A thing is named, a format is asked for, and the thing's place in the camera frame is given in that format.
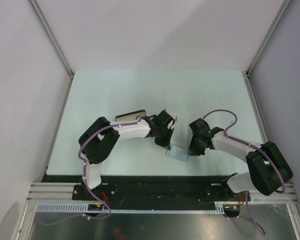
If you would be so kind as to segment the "light blue cleaning cloth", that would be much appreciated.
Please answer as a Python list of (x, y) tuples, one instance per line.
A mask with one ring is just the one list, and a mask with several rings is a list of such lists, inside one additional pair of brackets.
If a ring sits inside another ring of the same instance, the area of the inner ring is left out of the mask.
[(182, 161), (182, 162), (188, 162), (189, 161), (189, 153), (188, 149), (177, 146), (177, 145), (171, 145), (170, 149), (168, 149), (165, 152), (165, 155), (169, 158)]

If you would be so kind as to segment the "black glasses case beige lining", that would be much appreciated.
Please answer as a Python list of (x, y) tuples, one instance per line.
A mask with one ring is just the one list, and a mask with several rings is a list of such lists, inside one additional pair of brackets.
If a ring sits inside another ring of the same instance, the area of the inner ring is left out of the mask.
[(128, 122), (128, 121), (134, 121), (138, 117), (145, 117), (145, 116), (146, 116), (146, 111), (144, 109), (142, 109), (142, 110), (137, 110), (137, 111), (117, 115), (115, 117), (115, 121), (116, 122)]

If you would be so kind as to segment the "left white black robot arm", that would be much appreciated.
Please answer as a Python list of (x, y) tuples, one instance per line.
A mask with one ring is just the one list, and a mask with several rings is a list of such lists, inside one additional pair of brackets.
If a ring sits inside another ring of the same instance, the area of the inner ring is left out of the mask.
[(153, 138), (154, 143), (166, 150), (171, 149), (176, 116), (164, 109), (159, 114), (147, 115), (137, 110), (109, 121), (99, 117), (79, 138), (78, 158), (83, 161), (83, 194), (95, 200), (101, 193), (102, 163), (108, 158), (119, 141), (135, 138)]

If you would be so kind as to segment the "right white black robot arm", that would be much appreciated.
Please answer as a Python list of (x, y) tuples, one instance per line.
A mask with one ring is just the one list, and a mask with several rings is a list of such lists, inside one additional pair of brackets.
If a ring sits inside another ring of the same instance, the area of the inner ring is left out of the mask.
[(248, 142), (226, 135), (220, 127), (210, 128), (202, 118), (190, 123), (189, 127), (192, 131), (190, 156), (203, 156), (207, 149), (217, 150), (247, 164), (248, 172), (228, 176), (226, 185), (220, 188), (225, 200), (232, 201), (240, 192), (252, 190), (265, 196), (285, 192), (285, 184), (293, 178), (293, 171), (274, 142)]

